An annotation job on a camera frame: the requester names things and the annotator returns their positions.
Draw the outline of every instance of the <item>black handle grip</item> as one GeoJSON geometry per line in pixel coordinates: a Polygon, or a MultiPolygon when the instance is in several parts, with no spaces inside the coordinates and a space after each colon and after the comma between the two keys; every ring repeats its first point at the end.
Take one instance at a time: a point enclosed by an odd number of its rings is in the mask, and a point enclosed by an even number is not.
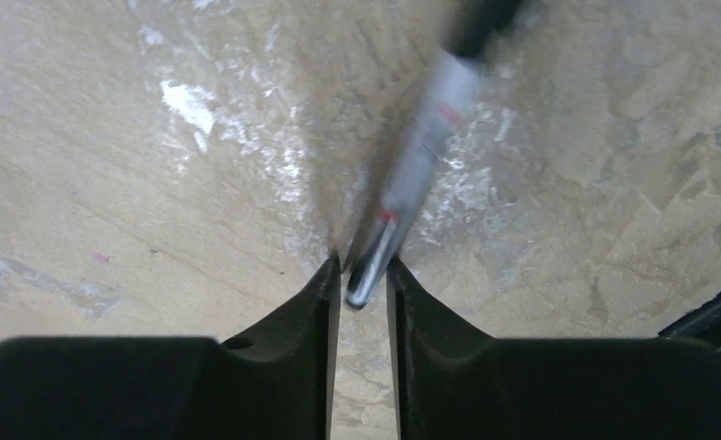
{"type": "Polygon", "coordinates": [[[457,58],[477,59],[489,39],[511,28],[526,0],[480,0],[457,17],[446,49],[457,58]]]}

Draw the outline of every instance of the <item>white paint smudge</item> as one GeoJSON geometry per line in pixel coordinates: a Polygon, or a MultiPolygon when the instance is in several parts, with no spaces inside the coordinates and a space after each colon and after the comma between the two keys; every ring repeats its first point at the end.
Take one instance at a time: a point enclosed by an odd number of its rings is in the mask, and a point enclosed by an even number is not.
{"type": "Polygon", "coordinates": [[[166,39],[163,38],[163,34],[149,26],[141,27],[141,29],[137,32],[137,35],[146,46],[158,46],[166,42],[166,39]]]}
{"type": "Polygon", "coordinates": [[[303,160],[304,148],[294,149],[292,142],[289,143],[281,153],[281,161],[270,164],[267,161],[265,171],[277,178],[280,186],[277,188],[277,197],[283,202],[297,202],[303,195],[303,188],[300,182],[302,173],[301,161],[303,160]]]}
{"type": "Polygon", "coordinates": [[[444,161],[449,164],[449,167],[450,167],[452,170],[462,170],[463,168],[465,168],[465,164],[463,163],[462,160],[459,160],[459,159],[445,159],[444,161]]]}
{"type": "Polygon", "coordinates": [[[508,130],[511,128],[511,123],[514,121],[514,117],[517,115],[516,112],[513,110],[509,110],[506,107],[503,107],[503,110],[500,111],[500,115],[503,118],[502,121],[500,121],[500,129],[497,131],[497,134],[495,135],[495,141],[496,142],[502,142],[506,140],[506,135],[508,134],[508,130]]]}
{"type": "Polygon", "coordinates": [[[497,70],[497,74],[500,76],[500,78],[503,78],[506,80],[508,78],[513,78],[514,73],[516,73],[514,68],[507,64],[500,64],[499,66],[496,67],[496,70],[497,70]]]}
{"type": "Polygon", "coordinates": [[[440,246],[436,233],[462,224],[467,211],[483,209],[490,194],[491,170],[446,172],[440,176],[425,205],[419,227],[421,239],[440,246]]]}
{"type": "Polygon", "coordinates": [[[279,36],[279,30],[282,27],[282,19],[280,18],[274,23],[274,26],[266,32],[266,52],[271,52],[277,43],[277,37],[279,36]]]}
{"type": "Polygon", "coordinates": [[[248,156],[253,151],[259,150],[257,133],[247,129],[244,120],[237,116],[219,115],[218,125],[223,127],[220,133],[220,140],[232,140],[241,145],[242,156],[248,156]]]}
{"type": "Polygon", "coordinates": [[[0,257],[0,297],[11,289],[9,286],[13,278],[18,278],[25,284],[44,292],[65,294],[69,301],[89,318],[103,318],[123,298],[123,293],[118,289],[87,280],[77,285],[58,281],[23,263],[0,257]]]}
{"type": "Polygon", "coordinates": [[[217,3],[217,0],[192,0],[192,7],[196,10],[203,11],[212,4],[217,3]]]}
{"type": "Polygon", "coordinates": [[[199,85],[172,86],[168,80],[160,82],[160,89],[163,92],[163,103],[172,113],[179,115],[195,128],[193,137],[198,150],[206,153],[207,140],[214,127],[214,113],[209,108],[209,103],[216,99],[214,93],[199,85]]]}

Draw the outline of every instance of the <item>red mark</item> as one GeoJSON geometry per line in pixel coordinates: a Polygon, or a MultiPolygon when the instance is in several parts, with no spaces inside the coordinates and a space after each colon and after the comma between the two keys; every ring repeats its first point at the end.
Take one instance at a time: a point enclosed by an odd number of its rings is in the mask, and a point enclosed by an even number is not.
{"type": "Polygon", "coordinates": [[[438,111],[441,112],[443,117],[445,117],[446,120],[449,121],[452,127],[457,128],[463,123],[462,119],[460,118],[460,114],[454,111],[454,109],[447,103],[439,103],[438,111]]]}
{"type": "Polygon", "coordinates": [[[392,220],[393,222],[398,221],[398,215],[396,213],[393,213],[391,211],[387,211],[385,209],[379,208],[379,216],[382,217],[382,220],[388,222],[392,220]]]}
{"type": "Polygon", "coordinates": [[[93,259],[99,263],[108,263],[110,258],[111,257],[105,257],[104,255],[99,254],[98,252],[93,254],[93,259]]]}

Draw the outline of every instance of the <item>pink speck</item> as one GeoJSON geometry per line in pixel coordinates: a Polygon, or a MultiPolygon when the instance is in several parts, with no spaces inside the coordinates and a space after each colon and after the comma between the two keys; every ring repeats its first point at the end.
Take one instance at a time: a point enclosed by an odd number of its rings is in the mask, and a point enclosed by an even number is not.
{"type": "Polygon", "coordinates": [[[388,222],[392,220],[393,222],[398,222],[398,213],[393,213],[391,211],[387,211],[385,209],[379,208],[379,216],[382,217],[382,220],[385,222],[388,222]]]}
{"type": "Polygon", "coordinates": [[[460,114],[457,113],[451,105],[448,105],[447,103],[440,103],[438,104],[438,110],[441,112],[442,116],[449,121],[452,127],[457,128],[463,123],[463,120],[460,118],[460,114]]]}
{"type": "Polygon", "coordinates": [[[105,257],[104,255],[99,254],[98,252],[96,252],[96,253],[93,254],[93,259],[94,259],[96,262],[99,262],[99,263],[106,264],[106,263],[109,262],[109,258],[110,258],[110,257],[105,257]]]}

